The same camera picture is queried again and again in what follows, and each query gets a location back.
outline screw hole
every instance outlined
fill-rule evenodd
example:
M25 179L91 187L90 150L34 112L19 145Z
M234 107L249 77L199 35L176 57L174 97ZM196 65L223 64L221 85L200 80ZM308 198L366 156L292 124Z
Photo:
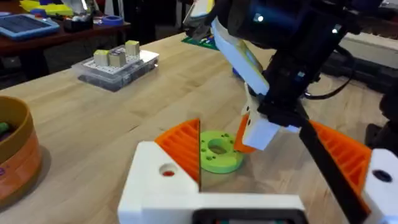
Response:
M373 170L372 174L379 180L387 183L392 182L392 177L389 173L384 170Z
M177 167L174 164L164 164L159 168L159 172L164 177L172 177L177 172Z
M168 170L168 171L163 172L162 175L165 177L172 177L172 176L174 176L174 172L171 170Z

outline clear plastic box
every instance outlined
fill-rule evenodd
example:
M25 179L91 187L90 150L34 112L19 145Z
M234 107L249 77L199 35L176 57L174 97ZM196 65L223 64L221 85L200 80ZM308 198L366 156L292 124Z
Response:
M124 45L112 51L125 52ZM159 54L141 50L139 57L127 55L127 64L121 68L99 66L94 58L89 58L75 65L72 70L78 74L78 79L109 91L118 91L156 67Z

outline green object in bowl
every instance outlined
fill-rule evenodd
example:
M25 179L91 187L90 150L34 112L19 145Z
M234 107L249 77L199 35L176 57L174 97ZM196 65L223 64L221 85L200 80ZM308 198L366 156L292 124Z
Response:
M7 132L10 129L10 126L5 122L0 122L0 135Z

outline green 3d printed part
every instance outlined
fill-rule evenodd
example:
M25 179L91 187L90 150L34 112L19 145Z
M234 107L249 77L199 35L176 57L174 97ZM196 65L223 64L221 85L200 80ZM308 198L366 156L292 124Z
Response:
M235 137L222 131L200 134L201 167L216 174L227 174L238 169L244 154L234 150Z

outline wooden tabletop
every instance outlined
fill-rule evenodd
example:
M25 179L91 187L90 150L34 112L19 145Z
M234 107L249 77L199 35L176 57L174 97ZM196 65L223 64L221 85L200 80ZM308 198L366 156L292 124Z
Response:
M12 12L14 14L27 13L19 6L18 0L0 0L0 11ZM20 52L30 49L51 47L65 42L89 38L96 35L110 35L114 34L118 30L130 29L130 24L125 22L121 26L94 25L92 29L76 33L68 33L64 31L61 22L58 22L58 24L60 25L60 30L57 33L25 41L17 42L0 35L0 55L17 55Z
M45 152L38 186L0 213L0 223L118 223L116 209L138 142L194 117L201 118L202 131L237 131L245 103L242 81L218 51L182 39L180 34L143 46L160 53L159 66L116 93L78 81L71 70L0 91L29 104ZM263 66L274 53L249 47ZM311 92L326 93L342 83L322 76ZM353 83L329 100L303 103L315 121L363 141L368 123L385 122L380 99ZM265 151L248 156L240 170L202 172L202 182L206 192L299 194L310 223L342 221L297 134L281 131Z

